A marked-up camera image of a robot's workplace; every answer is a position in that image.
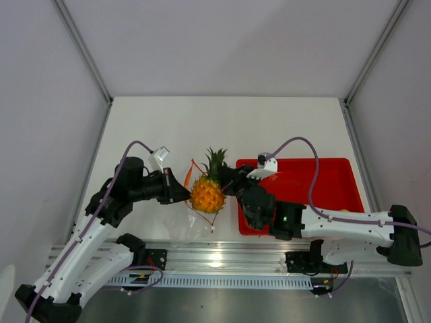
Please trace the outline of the toy pineapple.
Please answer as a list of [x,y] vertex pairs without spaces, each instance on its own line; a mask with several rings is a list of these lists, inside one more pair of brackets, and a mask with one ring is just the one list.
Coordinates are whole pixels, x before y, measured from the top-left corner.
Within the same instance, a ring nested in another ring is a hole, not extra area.
[[216,214],[224,207],[226,195],[222,192],[222,186],[218,178],[218,167],[227,166],[225,162],[227,149],[214,151],[207,148],[205,154],[207,163],[202,163],[205,171],[193,183],[190,202],[192,208],[197,211]]

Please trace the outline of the clear zip top bag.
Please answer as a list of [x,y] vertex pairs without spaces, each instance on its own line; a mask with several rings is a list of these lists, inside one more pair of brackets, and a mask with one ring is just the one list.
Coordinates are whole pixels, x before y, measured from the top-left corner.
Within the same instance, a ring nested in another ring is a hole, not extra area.
[[176,204],[173,214],[163,219],[171,246],[184,246],[208,238],[215,231],[217,215],[204,212],[191,199]]

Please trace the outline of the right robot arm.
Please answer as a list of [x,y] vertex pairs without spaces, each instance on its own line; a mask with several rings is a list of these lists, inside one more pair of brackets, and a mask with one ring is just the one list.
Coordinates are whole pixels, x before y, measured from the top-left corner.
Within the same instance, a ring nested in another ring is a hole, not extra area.
[[272,175],[265,168],[220,166],[222,191],[235,196],[247,225],[269,230],[279,240],[313,238],[307,262],[314,271],[378,254],[398,266],[421,266],[419,227],[409,210],[393,205],[389,211],[350,213],[279,201],[259,182]]

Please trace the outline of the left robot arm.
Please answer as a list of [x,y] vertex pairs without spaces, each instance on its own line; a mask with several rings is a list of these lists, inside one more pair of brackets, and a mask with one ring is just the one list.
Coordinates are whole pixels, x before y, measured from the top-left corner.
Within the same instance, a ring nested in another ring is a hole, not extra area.
[[39,322],[77,322],[88,300],[121,271],[163,270],[149,261],[146,244],[132,234],[121,235],[111,251],[89,265],[106,238],[141,201],[161,205],[183,202],[191,193],[174,177],[170,168],[143,173],[138,157],[123,157],[114,176],[91,199],[85,215],[67,245],[35,283],[22,284],[15,298],[26,319]]

